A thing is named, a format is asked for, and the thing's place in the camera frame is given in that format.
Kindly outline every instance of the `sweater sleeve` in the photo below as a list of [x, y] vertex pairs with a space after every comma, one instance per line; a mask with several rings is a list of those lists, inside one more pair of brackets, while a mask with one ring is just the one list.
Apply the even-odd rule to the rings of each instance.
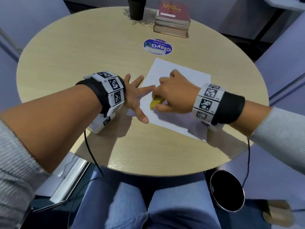
[[305, 174], [305, 116], [273, 108], [249, 139]]
[[0, 228], [15, 228], [50, 176], [0, 120]]

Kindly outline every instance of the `potted plant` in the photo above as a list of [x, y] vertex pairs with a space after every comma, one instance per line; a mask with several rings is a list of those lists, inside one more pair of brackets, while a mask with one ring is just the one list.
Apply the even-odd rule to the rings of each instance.
[[130, 18], [134, 20], [142, 20], [146, 0], [128, 0]]

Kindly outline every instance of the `round table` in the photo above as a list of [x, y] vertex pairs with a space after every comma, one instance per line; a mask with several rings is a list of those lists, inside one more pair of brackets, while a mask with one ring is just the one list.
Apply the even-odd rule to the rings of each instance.
[[[17, 68], [17, 88], [24, 103], [75, 85], [83, 76], [108, 70], [134, 80], [146, 76], [155, 58], [211, 74], [214, 84], [268, 105], [264, 80], [253, 62], [233, 42], [194, 20], [189, 38], [153, 32], [155, 10], [140, 22], [127, 7], [105, 7], [62, 18], [40, 31], [24, 49]], [[159, 38], [173, 51], [157, 56], [143, 42]], [[246, 137], [230, 126], [208, 131], [207, 142], [154, 124], [143, 124], [121, 109], [95, 135], [87, 130], [97, 162], [118, 171], [150, 176], [177, 176], [205, 171], [241, 154]], [[71, 151], [92, 161], [81, 135]]]

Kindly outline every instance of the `jeans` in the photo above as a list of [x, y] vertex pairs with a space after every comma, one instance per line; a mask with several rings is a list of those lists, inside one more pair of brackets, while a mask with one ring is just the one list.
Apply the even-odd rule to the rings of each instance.
[[[72, 229], [221, 229], [203, 172], [154, 178], [101, 169], [105, 177], [90, 182]], [[146, 209], [138, 186], [150, 180], [158, 187]]]

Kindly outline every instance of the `stack of books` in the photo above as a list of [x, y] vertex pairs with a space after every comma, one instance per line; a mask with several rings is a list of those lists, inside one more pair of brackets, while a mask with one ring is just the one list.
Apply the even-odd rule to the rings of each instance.
[[188, 38], [190, 24], [189, 11], [184, 4], [160, 0], [154, 32]]

